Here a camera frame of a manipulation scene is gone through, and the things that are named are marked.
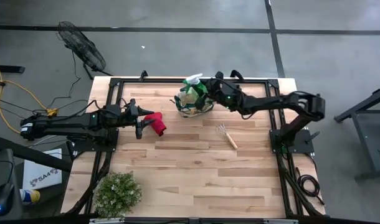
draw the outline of fan grille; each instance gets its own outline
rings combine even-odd
[[[59,22],[59,35],[64,41],[65,46],[72,50],[91,69],[102,71],[105,68],[106,62],[96,49],[95,44],[71,22]]]

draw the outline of fan stand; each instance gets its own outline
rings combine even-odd
[[[93,80],[93,76],[90,74],[90,72],[89,72],[89,70],[88,70],[88,67],[87,67],[87,65],[86,65],[85,62],[83,63],[83,68],[85,69],[85,71],[86,71],[86,73],[88,74],[89,78],[90,78],[91,80]],[[101,70],[96,69],[96,68],[91,68],[91,69],[92,69],[93,72],[101,72],[101,73],[106,74],[106,75],[108,75],[108,76],[114,76],[114,75],[112,75],[112,74],[110,74],[110,73],[108,73],[108,72],[104,72],[104,71],[101,71]]]

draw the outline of potted plant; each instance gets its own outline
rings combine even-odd
[[[107,174],[93,192],[95,209],[104,218],[124,217],[141,199],[141,188],[133,171]]]

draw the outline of bottle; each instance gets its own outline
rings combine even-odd
[[[20,189],[21,201],[23,205],[32,205],[39,201],[40,192],[37,190],[22,190]]]
[[[204,93],[207,92],[207,88],[204,84],[201,83],[199,77],[202,76],[202,73],[197,75],[192,75],[190,77],[187,77],[183,81],[184,84],[186,84],[186,93],[190,90],[190,87],[193,87],[194,90],[198,93],[199,96],[202,96]]]

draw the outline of green spray bottle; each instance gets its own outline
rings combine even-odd
[[[186,84],[186,93],[189,92],[190,88],[192,87],[198,94],[198,96],[202,96],[207,92],[207,88],[204,84],[201,83],[199,77],[202,76],[202,73],[197,75],[192,75],[190,77],[187,77],[187,79],[183,80],[183,83]]]

